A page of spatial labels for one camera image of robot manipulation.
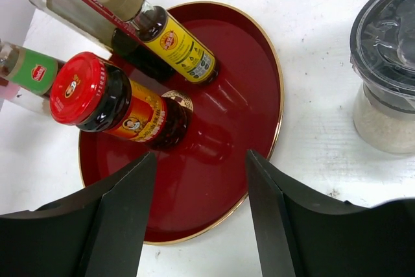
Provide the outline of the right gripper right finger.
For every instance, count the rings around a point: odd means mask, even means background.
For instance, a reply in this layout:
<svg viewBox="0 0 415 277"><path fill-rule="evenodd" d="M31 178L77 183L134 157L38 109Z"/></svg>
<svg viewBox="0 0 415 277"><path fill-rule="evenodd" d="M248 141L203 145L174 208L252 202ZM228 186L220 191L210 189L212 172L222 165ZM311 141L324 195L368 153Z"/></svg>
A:
<svg viewBox="0 0 415 277"><path fill-rule="evenodd" d="M305 276L289 204L319 213L350 212L352 203L320 193L274 167L255 150L246 152L246 175L263 276Z"/></svg>

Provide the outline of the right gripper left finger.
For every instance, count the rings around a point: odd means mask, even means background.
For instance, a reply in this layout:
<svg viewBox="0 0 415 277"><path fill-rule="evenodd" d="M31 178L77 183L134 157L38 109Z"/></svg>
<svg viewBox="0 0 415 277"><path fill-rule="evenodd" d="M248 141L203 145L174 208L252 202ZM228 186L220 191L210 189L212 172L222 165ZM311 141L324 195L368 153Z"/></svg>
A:
<svg viewBox="0 0 415 277"><path fill-rule="evenodd" d="M150 213L156 157L37 209L46 217L40 276L136 276Z"/></svg>

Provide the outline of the red lid sauce jar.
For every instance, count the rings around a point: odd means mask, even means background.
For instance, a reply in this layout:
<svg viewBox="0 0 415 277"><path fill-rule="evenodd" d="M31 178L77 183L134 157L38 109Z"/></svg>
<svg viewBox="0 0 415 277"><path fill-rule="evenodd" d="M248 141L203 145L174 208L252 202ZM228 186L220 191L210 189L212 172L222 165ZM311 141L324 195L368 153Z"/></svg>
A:
<svg viewBox="0 0 415 277"><path fill-rule="evenodd" d="M84 132L104 132L163 150L183 140L185 108L128 78L113 63L78 53L59 70L50 91L53 119Z"/></svg>

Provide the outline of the pink lid spice shaker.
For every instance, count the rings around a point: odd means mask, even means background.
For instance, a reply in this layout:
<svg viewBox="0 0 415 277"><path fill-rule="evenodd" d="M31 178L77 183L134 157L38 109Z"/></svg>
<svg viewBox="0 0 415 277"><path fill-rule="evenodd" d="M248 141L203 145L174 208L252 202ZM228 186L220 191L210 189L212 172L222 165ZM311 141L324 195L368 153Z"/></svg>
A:
<svg viewBox="0 0 415 277"><path fill-rule="evenodd" d="M6 86L1 86L1 99L8 100L31 112L51 116L48 99L35 95L17 84L9 82Z"/></svg>

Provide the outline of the yellow cap sauce bottle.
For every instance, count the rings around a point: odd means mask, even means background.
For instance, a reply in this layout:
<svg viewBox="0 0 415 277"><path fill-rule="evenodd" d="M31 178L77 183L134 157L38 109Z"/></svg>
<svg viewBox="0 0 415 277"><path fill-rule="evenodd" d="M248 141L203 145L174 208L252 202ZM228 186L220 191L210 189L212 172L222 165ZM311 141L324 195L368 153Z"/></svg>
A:
<svg viewBox="0 0 415 277"><path fill-rule="evenodd" d="M65 62L46 54L1 41L1 78L49 99Z"/></svg>

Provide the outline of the small yellow label bottle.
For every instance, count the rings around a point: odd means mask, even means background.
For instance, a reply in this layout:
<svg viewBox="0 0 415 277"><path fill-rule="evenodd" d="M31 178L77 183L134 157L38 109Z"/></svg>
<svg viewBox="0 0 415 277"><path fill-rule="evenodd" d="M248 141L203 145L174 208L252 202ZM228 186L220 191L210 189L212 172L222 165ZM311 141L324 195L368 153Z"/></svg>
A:
<svg viewBox="0 0 415 277"><path fill-rule="evenodd" d="M219 75L215 55L163 7L147 0L97 0L186 80L209 84Z"/></svg>

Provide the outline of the tall dark soy bottle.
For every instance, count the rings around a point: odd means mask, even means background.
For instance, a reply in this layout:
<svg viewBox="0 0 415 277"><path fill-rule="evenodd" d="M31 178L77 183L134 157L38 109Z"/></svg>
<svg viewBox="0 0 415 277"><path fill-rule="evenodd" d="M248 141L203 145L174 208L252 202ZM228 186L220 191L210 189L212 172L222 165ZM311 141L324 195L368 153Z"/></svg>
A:
<svg viewBox="0 0 415 277"><path fill-rule="evenodd" d="M116 54L158 82L168 81L175 70L134 35L132 28L97 0L29 0L81 35Z"/></svg>

